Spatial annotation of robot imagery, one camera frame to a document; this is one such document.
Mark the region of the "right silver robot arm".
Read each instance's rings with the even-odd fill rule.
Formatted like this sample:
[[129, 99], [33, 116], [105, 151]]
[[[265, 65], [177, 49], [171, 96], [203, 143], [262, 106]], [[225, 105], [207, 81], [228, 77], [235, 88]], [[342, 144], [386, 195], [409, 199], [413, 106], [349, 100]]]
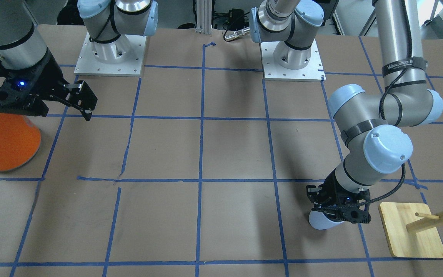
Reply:
[[[138, 76], [142, 54], [137, 38], [153, 36], [158, 26], [154, 0], [79, 0], [87, 28], [76, 73]], [[97, 97], [86, 81], [67, 82], [21, 0], [0, 0], [0, 113], [45, 117], [46, 101], [77, 109], [88, 121]]]

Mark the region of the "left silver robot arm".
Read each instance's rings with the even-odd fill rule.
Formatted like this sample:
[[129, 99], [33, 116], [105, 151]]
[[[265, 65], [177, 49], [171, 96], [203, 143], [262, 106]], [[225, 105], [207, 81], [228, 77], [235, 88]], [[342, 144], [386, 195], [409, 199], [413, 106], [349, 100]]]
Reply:
[[[357, 84], [342, 86], [328, 100], [330, 114], [349, 149], [346, 158], [319, 186], [306, 187], [313, 203], [309, 223], [317, 230], [342, 222], [368, 223], [369, 188], [401, 169], [413, 143], [401, 127], [432, 123], [443, 111], [440, 95], [427, 89], [428, 63], [423, 56], [415, 0], [373, 0], [385, 83], [384, 93], [370, 95]], [[311, 61], [311, 46], [324, 20], [312, 0], [264, 0], [249, 15], [255, 43], [277, 42], [276, 65], [302, 70]]]

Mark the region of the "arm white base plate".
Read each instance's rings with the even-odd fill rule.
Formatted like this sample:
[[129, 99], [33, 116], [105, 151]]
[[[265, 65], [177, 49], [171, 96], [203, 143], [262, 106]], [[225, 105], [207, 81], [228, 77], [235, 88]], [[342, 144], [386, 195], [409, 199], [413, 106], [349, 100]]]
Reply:
[[269, 81], [326, 80], [316, 40], [306, 50], [295, 50], [285, 42], [260, 43], [264, 79]]
[[147, 38], [121, 35], [115, 42], [90, 42], [86, 35], [74, 73], [106, 77], [140, 77], [144, 63]]

